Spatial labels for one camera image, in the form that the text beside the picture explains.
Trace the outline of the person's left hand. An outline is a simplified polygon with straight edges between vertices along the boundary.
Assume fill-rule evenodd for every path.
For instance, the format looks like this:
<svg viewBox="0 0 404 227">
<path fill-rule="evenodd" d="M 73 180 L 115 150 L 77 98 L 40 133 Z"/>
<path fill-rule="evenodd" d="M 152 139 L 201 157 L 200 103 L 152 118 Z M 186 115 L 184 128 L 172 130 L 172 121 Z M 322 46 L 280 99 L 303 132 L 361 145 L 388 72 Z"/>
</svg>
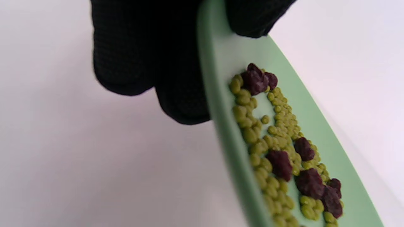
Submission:
<svg viewBox="0 0 404 227">
<path fill-rule="evenodd" d="M 199 43 L 210 37 L 260 39 L 294 0 L 91 0 L 93 68 L 105 89 L 139 96 L 154 88 L 181 125 L 211 119 Z"/>
</svg>

